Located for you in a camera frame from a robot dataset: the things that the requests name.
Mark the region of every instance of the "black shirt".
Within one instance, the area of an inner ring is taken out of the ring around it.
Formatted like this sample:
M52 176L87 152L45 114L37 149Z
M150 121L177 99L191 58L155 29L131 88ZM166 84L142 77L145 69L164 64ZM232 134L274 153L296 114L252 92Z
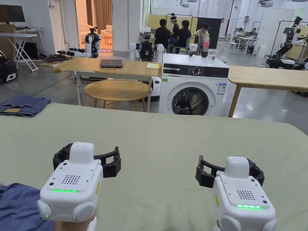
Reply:
M174 24L172 32L174 34L171 37L176 39L178 37L178 33L179 33L179 25L178 24Z
M180 29L178 36L180 37L179 40L177 41L177 46L178 47L186 47L186 41L189 37L191 37L191 32L189 29L184 28Z
M168 39L171 38L171 32L165 27L159 27L155 32L155 44L163 44L164 48L167 49L169 46Z

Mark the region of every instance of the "person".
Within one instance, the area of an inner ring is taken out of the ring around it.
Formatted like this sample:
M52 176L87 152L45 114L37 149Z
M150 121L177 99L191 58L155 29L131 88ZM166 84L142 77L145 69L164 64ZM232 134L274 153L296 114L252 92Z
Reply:
M171 38L170 38L169 44L172 44L173 46L176 47L176 39L179 33L179 25L177 24L176 16L172 16L170 18L170 22L173 24L173 29L171 32Z
M243 35L243 28L238 29L238 31L235 33L235 35L238 35L238 36Z
M249 36L255 36L256 35L256 28L253 28L251 32L249 32Z
M166 49L167 53L169 52L170 45L169 40L171 38L171 32L166 28L167 20L161 19L159 21L160 27L156 29L155 32L155 44L162 44Z
M203 42L205 41L206 36L209 36L209 33L207 30L209 29L209 25L206 22L201 23L201 29L197 30L193 36L198 36L199 37L199 42L198 42L198 49L197 49L197 54L200 53L200 50L203 48Z
M186 42L189 37L191 37L191 32L188 29L189 21L183 20L182 21L182 29L179 30L178 37L177 37L177 47L186 47Z

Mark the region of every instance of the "energy label sticker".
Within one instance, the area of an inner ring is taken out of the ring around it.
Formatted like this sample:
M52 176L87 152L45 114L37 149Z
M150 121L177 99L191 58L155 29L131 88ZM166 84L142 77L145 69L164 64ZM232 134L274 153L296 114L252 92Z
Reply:
M217 94L218 95L224 95L225 94L225 89L226 89L226 83L219 83Z

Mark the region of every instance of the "green led light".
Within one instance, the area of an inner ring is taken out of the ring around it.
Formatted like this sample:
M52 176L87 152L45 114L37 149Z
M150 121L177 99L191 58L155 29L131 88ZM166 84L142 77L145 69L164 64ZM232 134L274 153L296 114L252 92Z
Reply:
M79 192L77 190L65 190L65 189L54 189L53 191L54 192L69 192L69 193L72 193L72 192L78 193Z
M240 208L251 208L251 209L263 209L264 207L261 206L253 206L253 205L237 205Z

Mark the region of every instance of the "white shirt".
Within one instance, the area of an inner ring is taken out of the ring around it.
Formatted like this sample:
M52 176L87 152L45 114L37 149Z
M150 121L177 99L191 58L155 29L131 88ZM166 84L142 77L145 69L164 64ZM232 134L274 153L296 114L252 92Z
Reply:
M197 30L193 35L199 37L199 44L203 44L203 41L205 41L207 34L208 34L207 31L203 33L202 30Z

